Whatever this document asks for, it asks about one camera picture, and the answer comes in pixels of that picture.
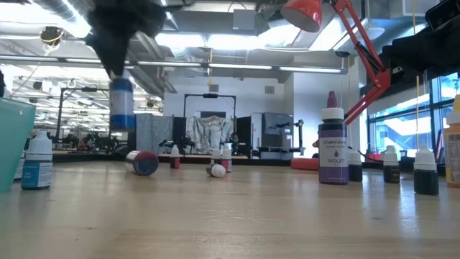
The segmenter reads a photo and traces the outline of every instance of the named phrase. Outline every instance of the red lamp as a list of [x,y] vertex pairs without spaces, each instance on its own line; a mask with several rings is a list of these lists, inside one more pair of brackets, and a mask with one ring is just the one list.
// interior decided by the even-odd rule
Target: red lamp
[[[390,69],[383,65],[377,51],[375,51],[374,45],[367,36],[366,30],[363,28],[350,0],[330,0],[328,2],[332,5],[333,9],[344,23],[354,48],[358,52],[366,68],[367,75],[374,85],[374,88],[346,113],[346,123],[351,124],[356,117],[390,87],[391,74]],[[353,28],[351,28],[345,16],[345,9],[349,10],[351,18],[358,28],[359,34],[361,34],[364,39],[367,48],[358,41],[357,36],[353,33]],[[288,22],[306,32],[317,32],[321,26],[321,0],[291,0],[281,9],[281,15],[283,15]]]

